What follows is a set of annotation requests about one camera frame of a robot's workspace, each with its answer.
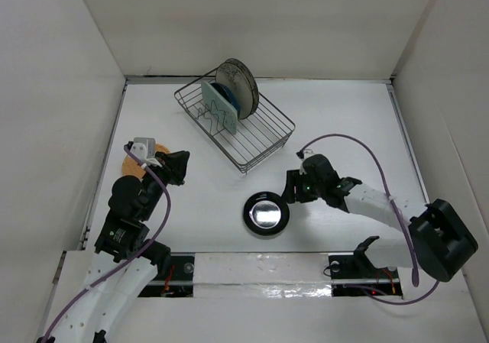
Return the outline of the black round glossy plate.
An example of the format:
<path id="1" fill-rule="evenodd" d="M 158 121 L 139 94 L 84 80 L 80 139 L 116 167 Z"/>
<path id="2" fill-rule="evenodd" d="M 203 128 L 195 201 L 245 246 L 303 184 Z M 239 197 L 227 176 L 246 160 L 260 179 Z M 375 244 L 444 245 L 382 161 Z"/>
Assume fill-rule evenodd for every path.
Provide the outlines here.
<path id="1" fill-rule="evenodd" d="M 268 191 L 250 196 L 244 204 L 242 215 L 248 230 L 265 238 L 281 233 L 290 220 L 287 203 L 276 193 Z"/>

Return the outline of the light green rectangular tray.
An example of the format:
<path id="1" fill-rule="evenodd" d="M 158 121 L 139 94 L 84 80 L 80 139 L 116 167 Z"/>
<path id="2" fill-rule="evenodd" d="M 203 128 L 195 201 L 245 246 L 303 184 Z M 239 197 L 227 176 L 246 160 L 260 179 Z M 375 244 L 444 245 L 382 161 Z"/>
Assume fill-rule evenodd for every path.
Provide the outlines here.
<path id="1" fill-rule="evenodd" d="M 210 113 L 217 117 L 221 124 L 230 134 L 236 134 L 238 115 L 236 109 L 226 101 L 208 81 L 201 83 L 202 99 Z"/>

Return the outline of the dark blue leaf-shaped dish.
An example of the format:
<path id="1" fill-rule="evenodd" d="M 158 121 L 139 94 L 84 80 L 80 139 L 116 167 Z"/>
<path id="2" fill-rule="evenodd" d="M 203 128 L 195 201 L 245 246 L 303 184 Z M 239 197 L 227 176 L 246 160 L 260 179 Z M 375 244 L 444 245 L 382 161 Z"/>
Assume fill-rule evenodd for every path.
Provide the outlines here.
<path id="1" fill-rule="evenodd" d="M 230 88 L 217 82 L 211 83 L 211 86 L 236 109 L 237 115 L 240 115 L 241 106 Z"/>

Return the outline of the cream plate with tree pattern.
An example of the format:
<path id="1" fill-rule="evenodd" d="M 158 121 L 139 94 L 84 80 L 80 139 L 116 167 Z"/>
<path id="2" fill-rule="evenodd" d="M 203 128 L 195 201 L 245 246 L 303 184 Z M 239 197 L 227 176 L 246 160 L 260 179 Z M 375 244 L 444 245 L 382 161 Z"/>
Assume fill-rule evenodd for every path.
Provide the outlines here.
<path id="1" fill-rule="evenodd" d="M 259 104 L 259 91 L 251 71 L 235 58 L 221 63 L 215 81 L 230 89 L 240 106 L 239 119 L 253 115 Z"/>

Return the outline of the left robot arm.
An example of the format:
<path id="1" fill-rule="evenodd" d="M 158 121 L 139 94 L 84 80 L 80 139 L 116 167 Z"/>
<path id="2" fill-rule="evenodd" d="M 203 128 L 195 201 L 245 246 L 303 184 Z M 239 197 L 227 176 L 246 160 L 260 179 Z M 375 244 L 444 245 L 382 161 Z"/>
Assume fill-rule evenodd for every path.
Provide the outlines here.
<path id="1" fill-rule="evenodd" d="M 149 220 L 167 186 L 182 186 L 190 154 L 125 145 L 144 176 L 122 176 L 112 186 L 109 211 L 81 290 L 61 309 L 39 342 L 109 342 L 140 292 L 171 271 L 170 248 L 149 238 Z"/>

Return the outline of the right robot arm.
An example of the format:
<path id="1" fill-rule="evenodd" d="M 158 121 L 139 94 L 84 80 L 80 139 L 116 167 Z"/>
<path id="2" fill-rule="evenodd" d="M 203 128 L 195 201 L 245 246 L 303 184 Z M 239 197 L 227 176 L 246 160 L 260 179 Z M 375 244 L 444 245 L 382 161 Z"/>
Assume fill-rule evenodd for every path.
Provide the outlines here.
<path id="1" fill-rule="evenodd" d="M 288 204 L 321 199 L 334 209 L 403 233 L 405 241 L 400 246 L 407 249 L 404 259 L 390 259 L 370 245 L 353 257 L 353 268 L 363 277 L 382 267 L 406 265 L 421 268 L 439 282 L 449 282 L 478 250 L 473 234 L 449 202 L 397 201 L 358 179 L 339 176 L 321 154 L 307 157 L 299 169 L 287 171 L 282 197 Z"/>

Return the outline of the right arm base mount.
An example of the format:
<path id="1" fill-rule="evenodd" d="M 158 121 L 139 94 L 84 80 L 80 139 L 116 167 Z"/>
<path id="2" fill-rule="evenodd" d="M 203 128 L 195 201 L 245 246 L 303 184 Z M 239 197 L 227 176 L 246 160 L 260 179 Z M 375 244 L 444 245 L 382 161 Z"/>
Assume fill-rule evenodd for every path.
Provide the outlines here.
<path id="1" fill-rule="evenodd" d="M 366 256 L 378 238 L 370 236 L 352 252 L 328 255 L 322 273 L 332 282 L 333 297 L 403 296 L 397 269 L 376 268 Z"/>

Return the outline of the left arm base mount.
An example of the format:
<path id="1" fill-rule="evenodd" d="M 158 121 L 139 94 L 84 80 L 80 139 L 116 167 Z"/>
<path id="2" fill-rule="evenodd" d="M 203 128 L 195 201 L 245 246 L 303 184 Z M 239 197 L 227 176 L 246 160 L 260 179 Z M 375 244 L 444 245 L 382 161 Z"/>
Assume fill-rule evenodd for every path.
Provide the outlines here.
<path id="1" fill-rule="evenodd" d="M 193 296 L 195 254 L 172 254 L 165 274 L 158 274 L 139 293 L 141 298 L 186 298 Z"/>

